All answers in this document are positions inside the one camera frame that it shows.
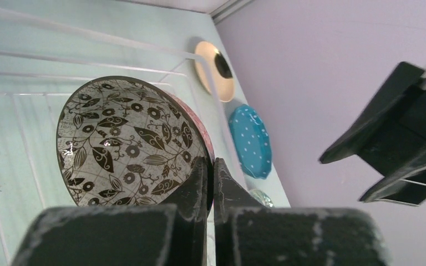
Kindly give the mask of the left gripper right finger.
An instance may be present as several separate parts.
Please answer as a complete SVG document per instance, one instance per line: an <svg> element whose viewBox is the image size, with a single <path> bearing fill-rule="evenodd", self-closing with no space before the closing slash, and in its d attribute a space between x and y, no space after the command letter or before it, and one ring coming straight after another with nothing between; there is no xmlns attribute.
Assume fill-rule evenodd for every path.
<svg viewBox="0 0 426 266"><path fill-rule="evenodd" d="M352 208L267 208L214 162L217 265L388 265L372 217Z"/></svg>

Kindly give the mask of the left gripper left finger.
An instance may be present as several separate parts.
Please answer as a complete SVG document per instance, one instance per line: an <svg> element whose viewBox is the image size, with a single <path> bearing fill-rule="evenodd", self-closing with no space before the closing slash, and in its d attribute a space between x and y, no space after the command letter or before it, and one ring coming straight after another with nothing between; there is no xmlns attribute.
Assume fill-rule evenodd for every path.
<svg viewBox="0 0 426 266"><path fill-rule="evenodd" d="M54 207L29 226L12 265L205 265L208 161L164 201Z"/></svg>

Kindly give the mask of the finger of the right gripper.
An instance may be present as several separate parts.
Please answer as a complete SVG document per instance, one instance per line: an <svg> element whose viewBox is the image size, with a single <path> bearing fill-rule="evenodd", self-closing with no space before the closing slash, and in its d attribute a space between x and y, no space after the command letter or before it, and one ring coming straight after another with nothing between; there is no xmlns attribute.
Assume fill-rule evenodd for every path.
<svg viewBox="0 0 426 266"><path fill-rule="evenodd" d="M426 142L415 140L397 147L395 141L373 141L358 153L383 178L359 201L420 206L426 201Z"/></svg>
<svg viewBox="0 0 426 266"><path fill-rule="evenodd" d="M351 127L321 155L320 163L359 153L387 119L401 123L426 141L425 73L423 68L400 62Z"/></svg>

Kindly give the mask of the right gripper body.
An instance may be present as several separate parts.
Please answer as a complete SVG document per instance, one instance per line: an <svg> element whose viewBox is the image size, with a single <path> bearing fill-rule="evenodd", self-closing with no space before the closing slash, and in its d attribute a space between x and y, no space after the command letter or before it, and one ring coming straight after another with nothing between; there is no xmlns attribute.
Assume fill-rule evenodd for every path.
<svg viewBox="0 0 426 266"><path fill-rule="evenodd" d="M356 154L383 176L426 175L426 72L396 85L398 94Z"/></svg>

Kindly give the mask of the blue polka dot plate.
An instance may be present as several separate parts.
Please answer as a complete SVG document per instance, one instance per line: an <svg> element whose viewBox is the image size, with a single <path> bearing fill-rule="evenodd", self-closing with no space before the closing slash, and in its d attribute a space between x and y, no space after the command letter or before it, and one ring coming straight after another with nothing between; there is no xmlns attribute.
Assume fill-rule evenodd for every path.
<svg viewBox="0 0 426 266"><path fill-rule="evenodd" d="M270 138L254 108L242 104L229 117L229 129L242 171L265 180L272 169Z"/></svg>

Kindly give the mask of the red patterned bowl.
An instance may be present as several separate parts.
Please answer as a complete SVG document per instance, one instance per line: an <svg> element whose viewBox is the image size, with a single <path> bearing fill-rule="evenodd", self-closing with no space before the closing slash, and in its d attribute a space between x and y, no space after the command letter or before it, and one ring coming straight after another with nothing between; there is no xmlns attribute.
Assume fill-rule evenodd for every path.
<svg viewBox="0 0 426 266"><path fill-rule="evenodd" d="M194 119L169 93L127 76L87 82L56 128L59 169L79 207L158 204L212 164Z"/></svg>

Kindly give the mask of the cream plate with black spot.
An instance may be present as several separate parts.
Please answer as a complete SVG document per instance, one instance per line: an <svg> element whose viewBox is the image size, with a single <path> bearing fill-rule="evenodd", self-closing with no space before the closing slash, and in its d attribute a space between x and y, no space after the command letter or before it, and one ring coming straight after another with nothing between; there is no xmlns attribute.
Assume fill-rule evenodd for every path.
<svg viewBox="0 0 426 266"><path fill-rule="evenodd" d="M231 101L235 94L235 82L232 70L223 54L207 41L198 42L195 54L203 57L210 67L220 101L223 103Z"/></svg>

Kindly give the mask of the white rimmed teal plate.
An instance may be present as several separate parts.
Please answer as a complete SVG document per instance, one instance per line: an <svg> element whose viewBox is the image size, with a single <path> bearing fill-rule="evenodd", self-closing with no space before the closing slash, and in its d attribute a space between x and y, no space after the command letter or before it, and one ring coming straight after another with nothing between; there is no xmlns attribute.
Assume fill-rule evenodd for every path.
<svg viewBox="0 0 426 266"><path fill-rule="evenodd" d="M254 188L249 190L248 192L255 200L260 202L263 206L267 208L274 208L274 203L272 199L262 190Z"/></svg>

